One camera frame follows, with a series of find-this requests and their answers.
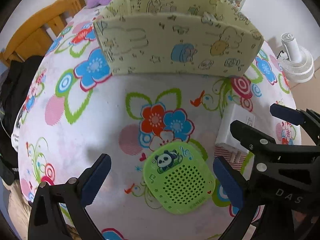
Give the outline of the green panda speaker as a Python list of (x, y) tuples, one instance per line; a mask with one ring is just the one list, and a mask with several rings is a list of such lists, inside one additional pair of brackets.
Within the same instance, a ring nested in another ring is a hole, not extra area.
[(202, 155), (191, 144), (170, 142), (144, 163), (144, 181), (159, 203), (175, 215), (190, 213), (215, 190), (215, 178)]

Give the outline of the green patterned storage box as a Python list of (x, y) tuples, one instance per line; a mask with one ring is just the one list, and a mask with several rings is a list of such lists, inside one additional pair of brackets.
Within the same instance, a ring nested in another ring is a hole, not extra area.
[(114, 75), (242, 76), (264, 42), (227, 0), (112, 0), (94, 30)]

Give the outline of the wooden chair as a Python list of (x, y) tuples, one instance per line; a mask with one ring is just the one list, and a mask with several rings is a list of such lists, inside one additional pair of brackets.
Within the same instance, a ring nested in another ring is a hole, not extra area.
[(24, 62), (31, 56), (44, 56), (53, 39), (45, 31), (49, 27), (58, 36), (67, 26), (66, 17), (74, 17), (85, 6), (85, 0), (57, 0), (28, 18), (17, 29), (1, 52), (1, 63)]

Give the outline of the white floor fan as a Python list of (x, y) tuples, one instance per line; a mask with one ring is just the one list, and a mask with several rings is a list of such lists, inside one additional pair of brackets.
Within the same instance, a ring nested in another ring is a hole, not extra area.
[(300, 46), (291, 33), (281, 35), (285, 56), (281, 56), (279, 65), (286, 78), (294, 83), (305, 83), (312, 79), (315, 67), (310, 51)]

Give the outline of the floral tablecloth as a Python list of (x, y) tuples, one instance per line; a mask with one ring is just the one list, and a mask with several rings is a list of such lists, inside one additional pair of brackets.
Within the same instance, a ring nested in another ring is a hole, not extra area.
[(300, 129), (274, 118), (269, 107), (295, 101), (273, 51), (263, 44), (243, 77), (155, 74), (112, 76), (93, 21), (83, 9), (54, 41), (30, 85), (19, 115), (18, 167), (24, 197), (39, 183), (79, 176), (102, 153), (112, 168), (87, 210), (107, 239), (216, 239), (236, 214), (219, 186), (186, 215), (166, 211), (143, 180), (146, 159), (160, 146), (186, 142), (207, 165), (224, 108), (255, 115), (255, 127), (279, 144), (299, 145)]

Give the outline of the black clothing on chair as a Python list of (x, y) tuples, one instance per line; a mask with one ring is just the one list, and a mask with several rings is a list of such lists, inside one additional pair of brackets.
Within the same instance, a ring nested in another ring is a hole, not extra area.
[(11, 135), (31, 82), (42, 62), (42, 56), (31, 56), (24, 62), (11, 61), (1, 81), (1, 178), (11, 185), (18, 175), (18, 155)]

